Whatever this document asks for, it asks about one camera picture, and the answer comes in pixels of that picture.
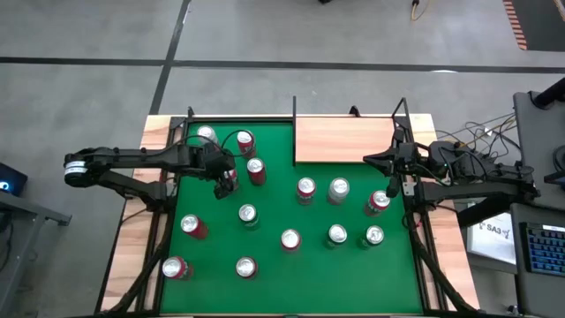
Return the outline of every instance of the red soda can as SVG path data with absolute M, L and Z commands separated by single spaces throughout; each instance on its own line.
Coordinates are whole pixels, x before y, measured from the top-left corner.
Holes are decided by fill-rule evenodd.
M 230 178 L 233 182 L 233 191 L 236 191 L 239 188 L 239 179 L 237 178 L 237 171 L 235 169 L 226 171 L 224 173 L 226 178 Z
M 193 272 L 192 264 L 183 260 L 180 256 L 169 257 L 162 264 L 162 273 L 170 279 L 187 280 Z
M 251 159 L 257 156 L 255 136 L 251 132 L 238 132 L 237 145 L 241 154 L 244 154 L 244 158 Z
M 258 270 L 257 262 L 251 257 L 242 257 L 237 261 L 236 273 L 242 278 L 251 279 Z
M 180 221 L 183 232 L 195 239 L 205 239 L 208 235 L 208 227 L 195 215 L 187 215 Z
M 301 243 L 302 239 L 300 238 L 300 234 L 298 234 L 298 231 L 296 230 L 288 229 L 281 235 L 282 249 L 287 252 L 294 252 L 298 250 Z
M 267 180 L 265 164 L 259 158 L 253 158 L 247 162 L 247 173 L 249 173 L 251 183 L 256 186 L 262 186 Z
M 306 205 L 312 203 L 316 193 L 316 183 L 311 178 L 301 178 L 297 184 L 298 203 Z
M 375 191 L 369 197 L 369 200 L 365 204 L 365 213 L 368 216 L 377 216 L 382 211 L 388 208 L 390 204 L 390 198 L 384 191 Z

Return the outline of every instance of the wooden table frame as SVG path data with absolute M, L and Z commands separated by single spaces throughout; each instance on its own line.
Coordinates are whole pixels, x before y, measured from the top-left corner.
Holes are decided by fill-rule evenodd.
M 352 115 L 256 115 L 256 116 L 193 116 L 194 122 L 234 122 L 234 121 L 261 121 L 261 122 L 292 122 L 296 124 L 297 117 L 355 117 Z M 364 117 L 391 118 L 390 115 L 374 114 Z M 164 148 L 178 140 L 181 135 L 187 134 L 187 125 L 182 125 L 186 117 L 179 116 L 149 116 L 146 121 L 141 146 L 147 149 Z M 411 125 L 414 140 L 429 144 L 435 140 L 435 130 L 429 114 L 411 114 Z M 165 180 L 168 176 L 159 170 L 137 169 L 133 172 L 136 179 L 150 182 Z M 452 206 L 451 202 L 444 201 L 442 205 Z M 144 205 L 139 200 L 127 201 L 124 205 L 122 219 L 141 210 Z M 110 309 L 127 292 L 133 280 L 139 274 L 143 264 L 160 243 L 162 234 L 170 226 L 171 220 L 166 215 L 144 212 L 135 216 L 128 223 L 118 228 L 115 244 L 112 248 L 104 277 L 100 297 L 95 311 Z M 421 240 L 426 243 L 430 255 L 439 263 L 441 270 L 453 284 L 456 290 L 470 305 L 478 308 L 478 299 L 472 282 L 471 270 L 463 245 L 456 215 L 445 208 L 438 208 L 422 219 L 423 226 L 418 228 Z M 418 285 L 423 307 L 429 309 L 451 309 L 452 304 L 441 291 L 437 290 L 431 273 L 426 265 L 415 256 L 415 265 L 418 272 Z M 162 275 L 159 267 L 155 267 L 146 287 L 142 289 L 143 297 L 137 297 L 135 305 L 130 311 L 150 310 L 158 314 L 161 305 Z

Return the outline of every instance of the white paper sign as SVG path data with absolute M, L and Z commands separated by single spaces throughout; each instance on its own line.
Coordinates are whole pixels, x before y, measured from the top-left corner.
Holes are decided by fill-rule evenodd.
M 468 228 L 467 252 L 516 265 L 510 213 L 502 213 Z

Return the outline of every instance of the can lid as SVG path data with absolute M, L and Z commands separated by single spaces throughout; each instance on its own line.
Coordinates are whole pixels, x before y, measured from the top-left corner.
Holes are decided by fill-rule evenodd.
M 180 221 L 180 227 L 183 229 L 183 231 L 190 233 L 194 230 L 196 230 L 196 228 L 198 227 L 198 217 L 195 215 L 188 215 L 183 217 L 183 219 Z
M 347 231 L 340 224 L 330 226 L 328 235 L 335 243 L 343 243 L 347 239 Z
M 379 207 L 387 207 L 390 204 L 390 198 L 384 191 L 375 191 L 373 193 L 373 201 Z
M 241 277 L 249 277 L 255 272 L 255 261 L 251 257 L 242 257 L 237 261 L 236 272 Z
M 204 136 L 204 137 L 208 137 L 210 139 L 213 138 L 213 136 L 215 135 L 214 133 L 214 129 L 212 129 L 212 127 L 210 126 L 201 126 L 198 131 L 196 131 L 196 134 L 198 134 L 199 136 Z
M 256 215 L 257 211 L 251 204 L 244 204 L 243 206 L 241 206 L 241 208 L 239 208 L 239 218 L 242 221 L 252 221 L 252 219 L 254 219 Z
M 294 248 L 300 242 L 300 235 L 297 231 L 289 229 L 284 231 L 281 236 L 282 244 L 287 248 Z
M 171 257 L 162 264 L 162 273 L 166 277 L 174 277 L 180 273 L 182 268 L 183 264 L 181 264 L 180 260 L 177 257 Z
M 371 225 L 366 232 L 367 241 L 371 244 L 379 244 L 385 238 L 385 232 L 377 225 Z
M 237 141 L 241 143 L 249 143 L 253 140 L 252 136 L 248 132 L 238 132 L 237 133 Z
M 249 159 L 247 169 L 252 173 L 259 172 L 263 169 L 263 162 L 259 158 Z
M 330 191 L 339 196 L 345 196 L 350 191 L 350 184 L 344 178 L 335 178 L 330 185 Z
M 304 194 L 313 193 L 316 190 L 316 183 L 311 178 L 301 178 L 298 181 L 298 190 Z

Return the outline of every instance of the orange striped tape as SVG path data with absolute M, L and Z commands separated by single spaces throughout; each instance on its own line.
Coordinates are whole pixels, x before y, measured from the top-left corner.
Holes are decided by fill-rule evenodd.
M 522 31 L 522 27 L 520 26 L 520 21 L 516 16 L 516 10 L 514 9 L 514 4 L 512 4 L 512 1 L 508 1 L 508 0 L 502 1 L 502 3 L 504 4 L 504 9 L 506 10 L 506 14 L 508 15 L 508 20 L 510 21 L 512 32 L 514 32 L 514 37 L 516 37 L 516 43 L 518 44 L 518 48 L 528 49 L 528 43 L 526 42 L 524 32 Z

